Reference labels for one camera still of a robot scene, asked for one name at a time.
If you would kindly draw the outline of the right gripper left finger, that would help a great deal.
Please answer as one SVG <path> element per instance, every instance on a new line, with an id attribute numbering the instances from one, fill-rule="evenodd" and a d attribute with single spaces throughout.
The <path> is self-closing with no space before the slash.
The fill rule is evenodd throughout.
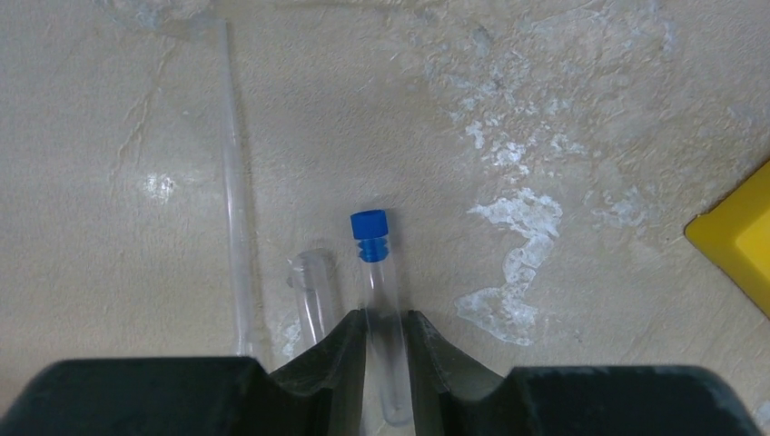
<path id="1" fill-rule="evenodd" d="M 274 372 L 249 357 L 67 360 L 39 372 L 4 435 L 355 435 L 366 321 L 350 311 Z"/>

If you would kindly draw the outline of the yellow test tube rack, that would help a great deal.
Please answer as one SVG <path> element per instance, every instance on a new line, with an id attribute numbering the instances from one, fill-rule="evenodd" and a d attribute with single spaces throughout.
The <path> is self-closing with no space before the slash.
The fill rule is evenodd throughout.
<path id="1" fill-rule="evenodd" d="M 764 314 L 769 314 L 769 164 L 765 163 L 685 236 Z"/>

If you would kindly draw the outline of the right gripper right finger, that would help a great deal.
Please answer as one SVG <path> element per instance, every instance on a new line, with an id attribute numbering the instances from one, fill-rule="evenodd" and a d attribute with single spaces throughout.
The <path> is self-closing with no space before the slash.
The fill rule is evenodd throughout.
<path id="1" fill-rule="evenodd" d="M 515 367 L 500 376 L 406 316 L 418 435 L 758 435 L 736 393 L 697 366 Z"/>

